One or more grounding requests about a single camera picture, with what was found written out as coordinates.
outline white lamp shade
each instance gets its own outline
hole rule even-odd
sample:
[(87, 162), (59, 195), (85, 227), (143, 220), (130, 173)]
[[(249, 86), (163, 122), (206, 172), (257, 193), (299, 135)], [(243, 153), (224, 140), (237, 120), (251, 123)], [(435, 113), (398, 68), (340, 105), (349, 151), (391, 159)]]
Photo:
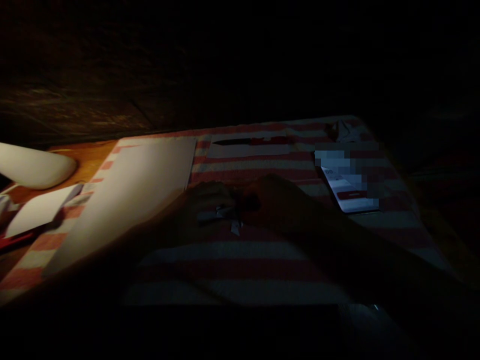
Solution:
[(0, 142), (0, 173), (26, 188), (51, 188), (76, 168), (71, 157)]

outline hand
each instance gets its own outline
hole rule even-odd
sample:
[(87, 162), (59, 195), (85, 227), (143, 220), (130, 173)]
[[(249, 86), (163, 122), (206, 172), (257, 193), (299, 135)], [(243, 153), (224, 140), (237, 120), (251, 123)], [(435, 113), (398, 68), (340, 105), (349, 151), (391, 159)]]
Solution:
[(305, 230), (312, 218), (315, 221), (314, 217), (322, 216), (320, 203), (275, 174), (261, 177), (248, 186), (243, 192), (243, 201), (248, 198), (256, 198), (260, 207), (257, 211), (242, 211), (242, 221), (280, 233)]
[(199, 212), (217, 206), (234, 206), (235, 201), (221, 182), (202, 182), (184, 191), (173, 203), (143, 224), (149, 233), (155, 233), (157, 248), (171, 248), (199, 242), (231, 226), (228, 220), (218, 220), (200, 226)]

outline table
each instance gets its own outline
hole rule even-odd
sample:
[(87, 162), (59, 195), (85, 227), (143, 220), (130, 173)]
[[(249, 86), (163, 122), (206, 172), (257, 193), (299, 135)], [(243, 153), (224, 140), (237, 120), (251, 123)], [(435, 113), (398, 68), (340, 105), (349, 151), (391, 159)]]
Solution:
[[(64, 183), (48, 190), (38, 191), (29, 190), (22, 187), (16, 188), (10, 193), (13, 201), (15, 203), (23, 203), (34, 196), (49, 191), (57, 190), (77, 183), (88, 182), (115, 147), (116, 143), (117, 141), (113, 140), (95, 143), (73, 144), (68, 146), (54, 146), (50, 148), (50, 150), (69, 150), (65, 151), (65, 155), (68, 155), (78, 161), (79, 167), (77, 171)], [(407, 184), (408, 189), (417, 200), (421, 219), (426, 225), (437, 246), (441, 249), (442, 253), (445, 255), (452, 267), (457, 271), (459, 276), (470, 286), (479, 288), (480, 266), (477, 259), (470, 254), (465, 245), (458, 239), (455, 232), (442, 219), (435, 208), (429, 205), (428, 201), (425, 199), (425, 197), (423, 197), (422, 193), (418, 190), (415, 184), (408, 179), (401, 169), (399, 169), (399, 172)], [(0, 256), (0, 279), (2, 279), (12, 269), (12, 267), (26, 253), (29, 247), (29, 245), (26, 245)]]

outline smartphone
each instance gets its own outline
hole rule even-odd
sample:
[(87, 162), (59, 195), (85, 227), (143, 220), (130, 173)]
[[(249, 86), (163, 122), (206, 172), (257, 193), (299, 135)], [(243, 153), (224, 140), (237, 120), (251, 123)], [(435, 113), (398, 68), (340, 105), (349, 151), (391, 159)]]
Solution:
[(321, 168), (323, 178), (326, 180), (342, 212), (345, 214), (363, 214), (380, 211), (379, 199), (367, 198), (366, 191), (357, 190), (340, 174), (323, 166), (317, 167)]

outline sheet of paper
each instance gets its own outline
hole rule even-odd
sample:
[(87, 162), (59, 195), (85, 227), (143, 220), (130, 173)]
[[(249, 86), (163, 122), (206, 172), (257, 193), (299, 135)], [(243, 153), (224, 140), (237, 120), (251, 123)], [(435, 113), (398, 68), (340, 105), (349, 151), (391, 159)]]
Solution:
[(251, 139), (251, 138), (273, 138), (287, 136), (285, 131), (259, 131), (256, 133), (232, 133), (212, 135), (207, 158), (246, 158), (252, 156), (271, 156), (290, 154), (289, 144), (281, 145), (217, 145), (220, 140), (230, 139)]
[(82, 186), (77, 184), (34, 197), (13, 218), (5, 237), (10, 238), (52, 222), (62, 206), (77, 195)]
[(123, 148), (43, 276), (102, 248), (169, 205), (188, 185), (196, 142), (159, 139)]

